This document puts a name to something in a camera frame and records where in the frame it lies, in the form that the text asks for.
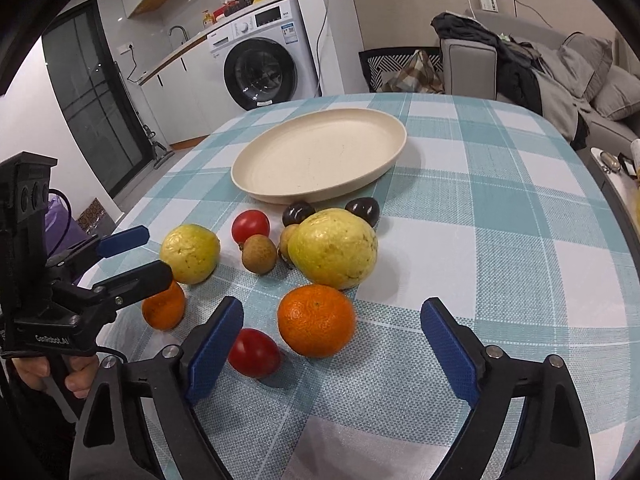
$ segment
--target gray blanket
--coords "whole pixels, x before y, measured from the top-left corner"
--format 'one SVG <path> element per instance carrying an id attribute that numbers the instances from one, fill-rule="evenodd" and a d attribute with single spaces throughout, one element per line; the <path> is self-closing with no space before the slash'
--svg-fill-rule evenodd
<path id="1" fill-rule="evenodd" d="M 562 136 L 572 142 L 578 127 L 578 112 L 588 114 L 591 105 L 584 95 L 591 78 L 593 68 L 575 50 L 561 46 L 558 50 L 534 43 L 542 54 L 541 65 L 544 72 L 534 70 L 540 85 L 542 115 Z"/>

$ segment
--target floor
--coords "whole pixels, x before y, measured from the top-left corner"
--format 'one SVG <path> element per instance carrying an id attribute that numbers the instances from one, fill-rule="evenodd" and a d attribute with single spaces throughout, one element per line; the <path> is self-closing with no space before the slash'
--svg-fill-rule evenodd
<path id="1" fill-rule="evenodd" d="M 175 155 L 169 158 L 162 166 L 157 170 L 153 170 L 149 173 L 135 188 L 129 192 L 124 198 L 118 197 L 118 207 L 123 213 L 128 213 L 133 207 L 140 201 L 140 199 L 147 194 L 147 192 L 155 186 L 167 171 L 169 171 L 178 161 L 181 160 L 187 153 L 191 151 L 191 148 L 185 150 L 175 150 Z"/>

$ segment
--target faucet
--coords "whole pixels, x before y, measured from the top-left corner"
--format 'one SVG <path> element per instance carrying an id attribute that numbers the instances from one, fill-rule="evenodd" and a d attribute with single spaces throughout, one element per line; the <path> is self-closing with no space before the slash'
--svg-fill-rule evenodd
<path id="1" fill-rule="evenodd" d="M 184 42 L 181 42 L 180 44 L 184 44 L 187 41 L 189 41 L 189 37 L 187 36 L 187 31 L 184 30 L 184 27 L 181 27 L 180 25 L 174 25 L 172 28 L 169 29 L 169 36 L 171 35 L 172 31 L 174 30 L 174 28 L 179 28 L 182 33 L 184 34 Z"/>

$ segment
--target checkered tablecloth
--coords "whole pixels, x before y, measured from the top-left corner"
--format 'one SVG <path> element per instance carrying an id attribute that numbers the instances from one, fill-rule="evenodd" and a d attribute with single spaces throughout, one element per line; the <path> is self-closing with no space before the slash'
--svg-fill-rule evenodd
<path id="1" fill-rule="evenodd" d="M 326 108 L 398 117 L 409 133 L 396 166 L 354 195 L 382 207 L 373 275 L 348 291 L 356 335 L 338 355 L 308 360 L 278 334 L 280 298 L 305 283 L 282 264 L 258 278 L 242 268 L 230 236 L 238 213 L 260 208 L 273 240 L 280 206 L 238 191 L 230 167 L 270 126 Z M 319 205 L 343 206 L 345 196 Z M 426 479 L 468 413 L 420 330 L 422 302 L 438 296 L 485 344 L 569 366 L 591 433 L 599 479 L 609 479 L 640 438 L 640 286 L 623 235 L 578 157 L 544 119 L 523 108 L 450 96 L 351 95 L 274 105 L 229 121 L 188 153 L 127 215 L 148 226 L 142 248 L 104 260 L 84 283 L 158 257 L 181 223 L 212 229 L 220 264 L 186 287 L 183 322 L 149 328 L 130 306 L 103 343 L 133 360 L 153 356 L 204 322 L 225 295 L 244 305 L 245 326 L 274 338 L 282 370 L 258 382 L 225 365 L 196 407 L 236 479 Z M 504 463 L 522 402 L 514 400 L 485 478 Z M 168 478 L 178 478 L 153 410 L 149 427 Z"/>

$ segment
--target washing machine door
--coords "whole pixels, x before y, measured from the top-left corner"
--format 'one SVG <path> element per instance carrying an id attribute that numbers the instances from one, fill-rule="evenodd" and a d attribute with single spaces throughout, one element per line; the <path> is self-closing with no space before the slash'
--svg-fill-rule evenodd
<path id="1" fill-rule="evenodd" d="M 226 56 L 226 88 L 245 110 L 291 100 L 296 79 L 287 49 L 267 38 L 241 41 Z"/>

